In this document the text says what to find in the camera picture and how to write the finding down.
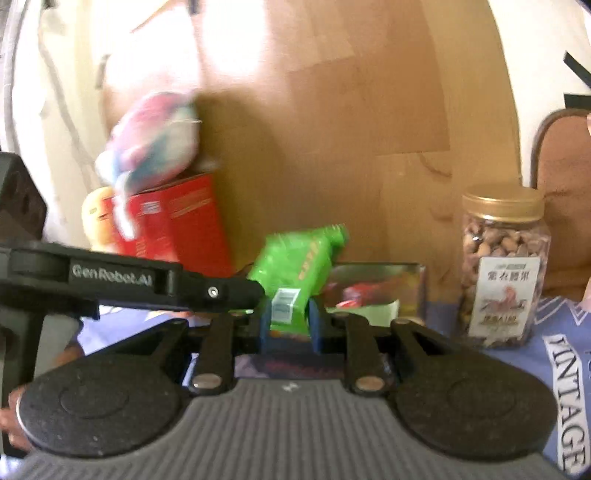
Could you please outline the person left hand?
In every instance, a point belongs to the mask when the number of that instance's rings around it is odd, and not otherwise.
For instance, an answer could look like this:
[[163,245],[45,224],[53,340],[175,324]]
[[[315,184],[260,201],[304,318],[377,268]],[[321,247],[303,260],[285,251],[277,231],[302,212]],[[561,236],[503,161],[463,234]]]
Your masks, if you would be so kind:
[[[52,362],[48,372],[59,369],[85,356],[84,350],[77,341],[71,341]],[[8,405],[1,408],[1,434],[7,437],[8,446],[28,454],[36,447],[32,439],[32,425],[38,416],[35,408],[30,408],[33,388],[31,383],[16,387],[8,395]]]

